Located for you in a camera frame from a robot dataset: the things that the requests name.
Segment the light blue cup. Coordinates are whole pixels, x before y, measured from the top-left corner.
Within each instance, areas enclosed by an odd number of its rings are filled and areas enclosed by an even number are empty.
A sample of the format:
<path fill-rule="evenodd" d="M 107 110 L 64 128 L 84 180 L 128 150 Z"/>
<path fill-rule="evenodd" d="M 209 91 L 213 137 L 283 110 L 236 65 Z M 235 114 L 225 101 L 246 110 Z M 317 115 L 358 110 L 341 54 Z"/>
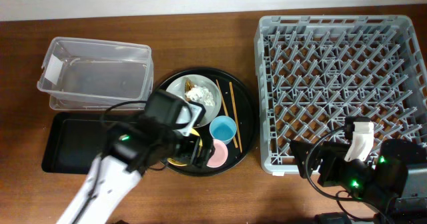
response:
<path fill-rule="evenodd" d="M 229 144 L 237 132 L 236 122 L 228 116 L 216 117 L 209 125 L 209 132 L 214 139 Z"/>

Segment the pink cup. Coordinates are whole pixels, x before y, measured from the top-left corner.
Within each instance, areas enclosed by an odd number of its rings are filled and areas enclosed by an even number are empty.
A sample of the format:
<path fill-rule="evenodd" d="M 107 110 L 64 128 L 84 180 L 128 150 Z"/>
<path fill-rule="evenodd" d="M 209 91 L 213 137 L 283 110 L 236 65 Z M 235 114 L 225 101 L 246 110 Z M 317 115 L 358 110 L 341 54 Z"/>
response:
<path fill-rule="evenodd" d="M 220 140 L 214 139 L 213 147 L 215 148 L 215 151 L 209 158 L 206 165 L 211 168 L 221 167 L 228 158 L 227 145 Z"/>

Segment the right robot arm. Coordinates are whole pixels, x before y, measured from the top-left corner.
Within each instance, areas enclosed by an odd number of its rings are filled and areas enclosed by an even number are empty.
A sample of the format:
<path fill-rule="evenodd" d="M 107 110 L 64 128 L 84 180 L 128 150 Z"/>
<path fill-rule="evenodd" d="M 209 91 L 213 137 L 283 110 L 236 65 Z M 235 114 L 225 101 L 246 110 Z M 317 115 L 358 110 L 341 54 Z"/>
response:
<path fill-rule="evenodd" d="M 341 186 L 347 197 L 332 199 L 362 202 L 376 212 L 375 223 L 426 222 L 426 149 L 411 141 L 383 142 L 375 165 L 355 159 L 345 161 L 350 146 L 327 141 L 315 148 L 311 143 L 292 141 L 300 176 L 320 174 L 321 187 Z"/>

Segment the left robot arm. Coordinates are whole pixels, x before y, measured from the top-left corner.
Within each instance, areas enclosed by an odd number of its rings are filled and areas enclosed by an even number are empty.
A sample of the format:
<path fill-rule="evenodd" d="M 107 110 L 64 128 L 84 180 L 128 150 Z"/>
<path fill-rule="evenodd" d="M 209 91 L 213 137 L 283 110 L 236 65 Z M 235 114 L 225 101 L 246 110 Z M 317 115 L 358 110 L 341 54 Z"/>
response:
<path fill-rule="evenodd" d="M 215 153 L 213 143 L 191 133 L 205 114 L 202 104 L 159 90 L 142 105 L 143 110 L 112 124 L 105 113 L 101 115 L 106 142 L 59 223 L 105 223 L 159 162 L 173 159 L 197 168 L 207 165 Z"/>

